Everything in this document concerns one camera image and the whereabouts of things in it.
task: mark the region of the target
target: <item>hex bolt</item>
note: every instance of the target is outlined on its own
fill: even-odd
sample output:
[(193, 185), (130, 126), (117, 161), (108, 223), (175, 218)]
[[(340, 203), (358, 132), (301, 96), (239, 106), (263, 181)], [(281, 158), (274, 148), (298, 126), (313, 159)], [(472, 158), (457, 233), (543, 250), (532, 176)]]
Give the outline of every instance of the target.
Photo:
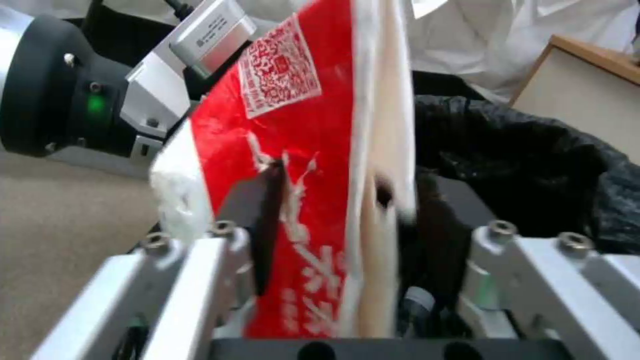
[(148, 126), (148, 127), (156, 128), (156, 127), (158, 127), (159, 125), (160, 125), (160, 122), (159, 122), (158, 120), (156, 120), (156, 119), (148, 119), (148, 120), (147, 120), (147, 126)]
[(92, 81), (89, 84), (89, 91), (94, 94), (99, 94), (102, 91), (102, 85), (96, 81)]
[(211, 232), (214, 236), (231, 239), (234, 234), (236, 223), (230, 220), (220, 220), (213, 224)]
[(557, 239), (558, 249), (574, 259), (584, 259), (591, 250), (595, 249), (593, 241), (582, 234), (560, 233)]
[(158, 234), (149, 234), (140, 242), (140, 246), (148, 255), (162, 256), (169, 251), (169, 239)]
[(518, 228), (512, 223), (504, 220), (492, 220), (487, 225), (488, 235), (491, 241), (498, 244), (505, 244), (518, 234)]

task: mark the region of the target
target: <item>white cloth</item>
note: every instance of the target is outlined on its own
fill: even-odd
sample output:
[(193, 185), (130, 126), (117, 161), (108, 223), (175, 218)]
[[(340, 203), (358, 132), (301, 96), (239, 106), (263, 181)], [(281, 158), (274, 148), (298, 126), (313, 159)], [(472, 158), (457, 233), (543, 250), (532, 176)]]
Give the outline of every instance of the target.
[[(411, 1), (404, 0), (407, 9)], [(449, 0), (409, 19), (414, 70), (456, 74), (508, 102), (551, 35), (629, 51), (637, 0)]]

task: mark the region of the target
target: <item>robotic arm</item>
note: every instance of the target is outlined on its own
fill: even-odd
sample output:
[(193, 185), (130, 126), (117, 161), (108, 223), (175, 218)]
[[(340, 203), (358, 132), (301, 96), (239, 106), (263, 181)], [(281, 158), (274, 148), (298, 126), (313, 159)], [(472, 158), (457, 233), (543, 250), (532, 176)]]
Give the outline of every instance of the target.
[(235, 0), (205, 0), (133, 69), (75, 26), (0, 6), (0, 140), (48, 156), (82, 147), (148, 164), (188, 115), (184, 71), (210, 77), (255, 31)]

